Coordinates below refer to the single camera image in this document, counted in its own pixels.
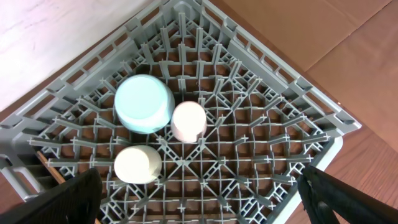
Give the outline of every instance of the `cylindrical object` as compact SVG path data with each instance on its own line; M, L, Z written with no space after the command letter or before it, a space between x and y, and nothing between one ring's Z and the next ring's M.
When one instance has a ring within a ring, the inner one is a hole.
M114 160L114 171L123 182L148 184L162 169L162 158L150 146L131 146L123 149Z
M180 103L173 112L171 129L181 142L193 143L206 133L206 113L193 101Z
M134 75L117 89L114 106L123 126L135 133L150 134L170 121L174 97L157 78Z

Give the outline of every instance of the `wooden strip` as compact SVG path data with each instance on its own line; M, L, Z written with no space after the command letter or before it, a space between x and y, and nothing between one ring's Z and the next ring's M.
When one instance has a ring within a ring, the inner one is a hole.
M42 152L37 151L36 156L43 163L45 168L47 168L47 170L54 177L54 179L58 182L58 184L62 184L62 183L65 182L65 179L62 177L62 175L54 167L50 167L50 166L47 165L47 162L49 160L42 154ZM96 218L95 219L95 224L101 224L101 222Z

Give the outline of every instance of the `brown table surface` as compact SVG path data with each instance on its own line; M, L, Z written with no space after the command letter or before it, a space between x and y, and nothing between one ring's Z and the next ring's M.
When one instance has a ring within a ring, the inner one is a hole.
M334 92L333 87L319 85L310 75L298 69L291 60L276 49L263 35L258 33L224 1L214 0L212 2L287 63L296 68L305 78L324 91L330 98L335 100L334 95L329 94L329 92ZM361 108L353 108L353 105L350 105L350 111L356 110L361 110ZM345 135L343 138L343 148L328 166L326 172L364 193L398 208L398 153L373 130L374 128L371 129L364 125L359 131ZM0 213L22 203L22 200L1 174L0 192ZM303 211L302 204L294 211L287 223L309 223L307 213Z

